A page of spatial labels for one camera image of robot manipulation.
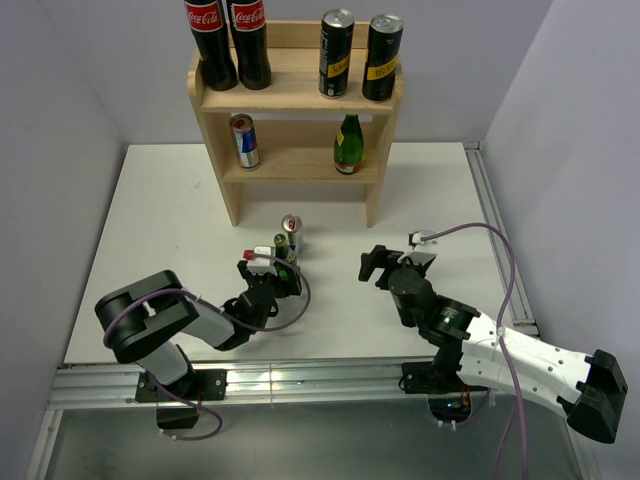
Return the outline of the green glass bottle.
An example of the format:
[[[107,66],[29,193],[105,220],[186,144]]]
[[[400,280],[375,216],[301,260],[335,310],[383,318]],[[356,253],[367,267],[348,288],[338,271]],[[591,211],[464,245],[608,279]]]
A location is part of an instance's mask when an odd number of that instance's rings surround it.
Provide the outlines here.
[[[297,259],[295,253],[288,243],[287,236],[283,233],[276,234],[274,236],[274,246],[276,257],[287,262],[288,264],[296,267]],[[298,276],[289,267],[283,266],[280,263],[275,264],[276,270],[281,279],[287,279],[290,282],[296,282]]]

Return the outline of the green bottle yellow label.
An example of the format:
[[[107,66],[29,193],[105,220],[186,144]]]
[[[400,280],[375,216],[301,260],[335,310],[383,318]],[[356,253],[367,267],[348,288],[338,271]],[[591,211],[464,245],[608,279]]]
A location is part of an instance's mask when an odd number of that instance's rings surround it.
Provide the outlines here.
[[[356,173],[364,155],[364,137],[357,115],[346,115],[334,141],[334,167],[345,175]]]

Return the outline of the Red Bull can front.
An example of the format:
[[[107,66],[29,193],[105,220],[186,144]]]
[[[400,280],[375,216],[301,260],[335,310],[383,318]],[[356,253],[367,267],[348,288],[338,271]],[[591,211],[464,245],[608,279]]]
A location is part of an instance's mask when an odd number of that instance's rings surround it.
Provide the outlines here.
[[[260,159],[252,118],[247,114],[236,114],[230,118],[229,125],[239,166],[244,170],[258,168]]]

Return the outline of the black can yellow label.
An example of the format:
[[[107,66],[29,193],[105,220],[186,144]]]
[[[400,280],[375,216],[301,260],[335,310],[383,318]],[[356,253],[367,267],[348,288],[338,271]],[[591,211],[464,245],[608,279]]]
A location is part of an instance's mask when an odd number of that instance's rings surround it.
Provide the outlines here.
[[[379,14],[372,18],[362,83],[366,99],[382,102],[391,97],[403,30],[404,22],[397,15]]]

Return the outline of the black Schweppes can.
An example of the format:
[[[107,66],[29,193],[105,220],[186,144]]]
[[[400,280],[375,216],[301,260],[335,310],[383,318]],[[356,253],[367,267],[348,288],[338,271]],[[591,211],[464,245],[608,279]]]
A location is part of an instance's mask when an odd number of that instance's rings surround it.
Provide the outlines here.
[[[346,93],[354,33],[353,14],[343,8],[326,11],[321,20],[319,91],[328,98]]]

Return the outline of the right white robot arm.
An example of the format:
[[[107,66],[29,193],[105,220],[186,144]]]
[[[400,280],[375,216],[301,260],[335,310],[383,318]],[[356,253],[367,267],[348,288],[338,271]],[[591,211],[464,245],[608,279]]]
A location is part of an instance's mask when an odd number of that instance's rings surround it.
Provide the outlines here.
[[[435,259],[375,246],[360,257],[358,279],[382,272],[375,285],[390,293],[403,326],[436,347],[429,361],[403,364],[400,388],[407,394],[453,394],[465,388],[497,390],[544,406],[581,435],[615,442],[628,393],[616,357],[556,347],[436,293],[426,272]]]

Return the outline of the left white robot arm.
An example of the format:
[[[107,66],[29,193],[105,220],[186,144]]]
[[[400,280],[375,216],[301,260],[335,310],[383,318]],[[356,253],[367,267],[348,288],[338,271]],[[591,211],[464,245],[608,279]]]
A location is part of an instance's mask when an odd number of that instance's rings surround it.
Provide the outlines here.
[[[186,290],[171,270],[107,294],[94,307],[104,346],[118,363],[135,363],[152,374],[170,398],[187,397],[195,375],[186,354],[172,342],[174,336],[183,333],[215,350],[230,351],[255,333],[292,326],[309,307],[309,282],[297,267],[258,254],[239,261],[237,268],[247,289],[221,307]],[[279,314],[279,299],[301,294],[307,298],[301,313],[282,325],[267,325]]]

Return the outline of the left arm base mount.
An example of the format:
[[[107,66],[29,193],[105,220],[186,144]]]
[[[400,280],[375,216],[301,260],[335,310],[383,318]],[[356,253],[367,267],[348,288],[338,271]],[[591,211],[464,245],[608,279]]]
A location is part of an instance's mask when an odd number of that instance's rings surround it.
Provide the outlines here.
[[[184,380],[162,386],[148,372],[138,378],[134,401],[156,406],[156,424],[165,432],[192,429],[205,412],[204,403],[222,401],[227,387],[225,369],[190,371]]]

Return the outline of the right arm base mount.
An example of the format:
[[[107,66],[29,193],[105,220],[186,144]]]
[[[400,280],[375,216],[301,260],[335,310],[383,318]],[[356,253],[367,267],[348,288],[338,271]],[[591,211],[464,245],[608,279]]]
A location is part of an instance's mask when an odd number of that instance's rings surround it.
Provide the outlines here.
[[[456,374],[435,368],[431,361],[402,363],[398,387],[408,395],[426,395],[429,412],[437,422],[456,425],[471,416],[469,387]]]

